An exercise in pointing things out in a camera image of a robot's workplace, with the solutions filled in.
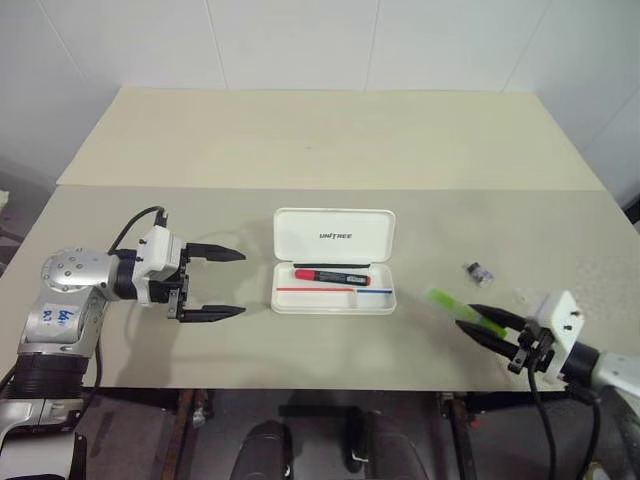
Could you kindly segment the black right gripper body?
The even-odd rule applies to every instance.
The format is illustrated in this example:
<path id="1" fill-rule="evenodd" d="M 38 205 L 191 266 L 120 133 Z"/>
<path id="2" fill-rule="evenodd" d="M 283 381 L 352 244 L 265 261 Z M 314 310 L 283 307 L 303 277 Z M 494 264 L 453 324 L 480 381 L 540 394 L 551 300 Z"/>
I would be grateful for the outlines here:
<path id="1" fill-rule="evenodd" d="M 526 368 L 530 373 L 545 373 L 555 355 L 554 335 L 537 322 L 511 322 L 508 327 L 519 333 L 516 353 L 510 358 L 507 369 L 520 374 Z"/>

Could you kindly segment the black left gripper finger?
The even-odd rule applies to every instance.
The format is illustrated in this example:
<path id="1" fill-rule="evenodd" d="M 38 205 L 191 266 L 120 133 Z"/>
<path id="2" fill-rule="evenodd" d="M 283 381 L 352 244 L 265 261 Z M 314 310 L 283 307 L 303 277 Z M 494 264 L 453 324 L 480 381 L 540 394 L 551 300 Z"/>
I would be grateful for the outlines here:
<path id="1" fill-rule="evenodd" d="M 203 258 L 210 262 L 233 262 L 246 259 L 246 256 L 237 250 L 214 244 L 187 243 L 185 249 L 189 258 Z"/>
<path id="2" fill-rule="evenodd" d="M 204 305 L 200 309 L 180 309 L 177 319 L 181 323 L 213 323 L 246 311 L 243 307 L 229 305 Z"/>

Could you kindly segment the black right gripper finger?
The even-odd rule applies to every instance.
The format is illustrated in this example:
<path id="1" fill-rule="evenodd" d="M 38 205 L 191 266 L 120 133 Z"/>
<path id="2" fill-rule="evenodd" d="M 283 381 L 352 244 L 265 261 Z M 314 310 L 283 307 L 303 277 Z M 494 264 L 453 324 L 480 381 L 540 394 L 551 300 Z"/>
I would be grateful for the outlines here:
<path id="1" fill-rule="evenodd" d="M 476 343 L 505 358 L 514 358 L 518 352 L 516 345 L 499 338 L 485 327 L 461 320 L 456 320 L 455 324 Z"/>
<path id="2" fill-rule="evenodd" d="M 473 324 L 474 329 L 478 332 L 505 334 L 507 329 L 520 332 L 526 324 L 523 317 L 502 308 L 482 304 L 469 304 L 469 307 L 481 317 L 477 324 Z"/>

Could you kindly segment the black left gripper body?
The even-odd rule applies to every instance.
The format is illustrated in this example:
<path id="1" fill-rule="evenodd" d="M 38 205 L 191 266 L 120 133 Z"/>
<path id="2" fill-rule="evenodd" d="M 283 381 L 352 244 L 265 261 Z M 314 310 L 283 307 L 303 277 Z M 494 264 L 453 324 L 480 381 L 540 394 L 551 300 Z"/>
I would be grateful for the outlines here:
<path id="1" fill-rule="evenodd" d="M 166 304 L 168 317 L 178 321 L 187 321 L 186 302 L 189 288 L 187 266 L 189 263 L 189 244 L 186 243 L 181 249 L 177 270 L 165 280 L 149 281 L 151 302 Z"/>

